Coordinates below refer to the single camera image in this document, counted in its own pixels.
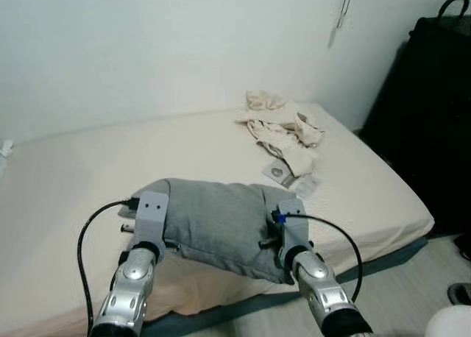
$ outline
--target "white wall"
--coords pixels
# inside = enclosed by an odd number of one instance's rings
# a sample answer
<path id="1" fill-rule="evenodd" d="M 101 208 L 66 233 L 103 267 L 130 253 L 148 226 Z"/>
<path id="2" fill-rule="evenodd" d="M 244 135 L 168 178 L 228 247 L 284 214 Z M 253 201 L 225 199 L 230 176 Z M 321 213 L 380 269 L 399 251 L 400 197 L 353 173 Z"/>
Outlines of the white wall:
<path id="1" fill-rule="evenodd" d="M 352 0 L 329 50 L 341 0 L 0 0 L 0 137 L 220 110 L 259 88 L 358 127 L 443 1 Z"/>

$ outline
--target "mattress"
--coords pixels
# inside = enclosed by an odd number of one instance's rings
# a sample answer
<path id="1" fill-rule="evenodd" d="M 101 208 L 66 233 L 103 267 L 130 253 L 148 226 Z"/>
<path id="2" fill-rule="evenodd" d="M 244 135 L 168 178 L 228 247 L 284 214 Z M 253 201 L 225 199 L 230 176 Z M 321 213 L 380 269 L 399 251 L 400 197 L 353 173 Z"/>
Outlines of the mattress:
<path id="1" fill-rule="evenodd" d="M 426 234 L 433 218 L 417 195 L 375 153 L 319 105 L 326 131 L 318 148 L 318 183 L 308 214 L 343 227 L 364 260 L 393 252 Z M 236 111 L 100 127 L 24 143 L 0 182 L 0 336 L 76 336 L 86 330 L 76 262 L 77 237 L 97 208 L 164 178 L 277 186 L 261 170 L 273 161 Z M 109 210 L 83 245 L 95 312 L 105 298 L 119 253 L 131 237 Z M 316 249 L 336 273 L 355 265 L 338 233 L 310 223 Z M 169 311 L 194 314 L 256 294 L 295 291 L 168 253 L 156 268 L 148 319 Z"/>

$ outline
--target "light gray floor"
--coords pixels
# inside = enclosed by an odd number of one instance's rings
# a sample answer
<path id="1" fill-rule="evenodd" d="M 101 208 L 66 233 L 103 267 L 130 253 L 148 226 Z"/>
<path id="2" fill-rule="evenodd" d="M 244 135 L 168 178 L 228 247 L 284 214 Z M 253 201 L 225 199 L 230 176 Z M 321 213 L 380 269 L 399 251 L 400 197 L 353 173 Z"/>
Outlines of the light gray floor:
<path id="1" fill-rule="evenodd" d="M 449 306 L 447 287 L 471 281 L 471 265 L 453 238 L 430 240 L 410 261 L 364 278 L 357 306 L 380 336 L 423 336 L 432 315 Z M 355 282 L 344 285 L 353 292 Z M 321 336 L 305 300 L 251 313 L 188 337 Z"/>

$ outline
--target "gray pillow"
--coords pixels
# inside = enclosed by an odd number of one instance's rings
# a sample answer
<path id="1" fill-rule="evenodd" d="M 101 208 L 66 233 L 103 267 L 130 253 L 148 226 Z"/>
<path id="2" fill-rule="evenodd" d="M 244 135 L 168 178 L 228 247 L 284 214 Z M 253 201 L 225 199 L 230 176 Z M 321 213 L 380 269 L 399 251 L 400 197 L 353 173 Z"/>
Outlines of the gray pillow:
<path id="1" fill-rule="evenodd" d="M 169 195 L 164 240 L 177 244 L 182 257 L 220 269 L 274 283 L 294 284 L 279 263 L 278 248 L 260 249 L 269 237 L 267 221 L 288 191 L 264 185 L 163 179 L 143 191 Z M 123 207 L 120 216 L 135 218 L 135 209 Z"/>

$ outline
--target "bag handle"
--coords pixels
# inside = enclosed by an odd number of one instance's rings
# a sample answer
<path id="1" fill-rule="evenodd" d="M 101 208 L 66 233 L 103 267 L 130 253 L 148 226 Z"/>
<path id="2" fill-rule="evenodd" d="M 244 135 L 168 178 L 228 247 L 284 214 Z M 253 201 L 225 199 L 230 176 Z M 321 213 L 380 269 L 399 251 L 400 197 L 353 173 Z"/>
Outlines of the bag handle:
<path id="1" fill-rule="evenodd" d="M 470 0 L 447 0 L 444 2 L 442 7 L 440 7 L 439 15 L 435 18 L 435 24 L 438 24 L 440 22 L 440 19 L 442 19 L 442 16 L 447 10 L 448 6 L 450 6 L 455 1 L 463 1 L 463 7 L 461 8 L 461 12 L 459 13 L 458 18 L 456 19 L 455 25 L 463 18 L 464 13 L 470 5 Z"/>

